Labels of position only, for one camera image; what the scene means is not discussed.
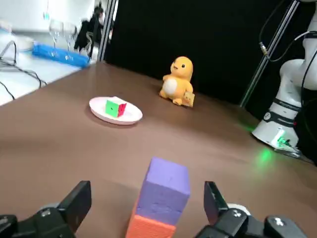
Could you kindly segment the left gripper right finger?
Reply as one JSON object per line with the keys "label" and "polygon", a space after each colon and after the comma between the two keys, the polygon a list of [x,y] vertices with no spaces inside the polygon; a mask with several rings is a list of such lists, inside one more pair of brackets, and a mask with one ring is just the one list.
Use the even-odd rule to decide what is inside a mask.
{"label": "left gripper right finger", "polygon": [[307,235],[291,219],[270,215],[263,222],[242,210],[230,208],[215,182],[204,185],[204,210],[209,224],[197,238],[306,238]]}

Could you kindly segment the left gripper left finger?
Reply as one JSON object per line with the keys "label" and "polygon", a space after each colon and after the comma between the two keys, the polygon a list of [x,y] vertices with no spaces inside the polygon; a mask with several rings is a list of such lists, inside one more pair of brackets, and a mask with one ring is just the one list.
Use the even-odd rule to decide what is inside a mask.
{"label": "left gripper left finger", "polygon": [[80,181],[60,202],[43,207],[19,221],[15,215],[0,216],[2,238],[74,238],[91,208],[91,182]]}

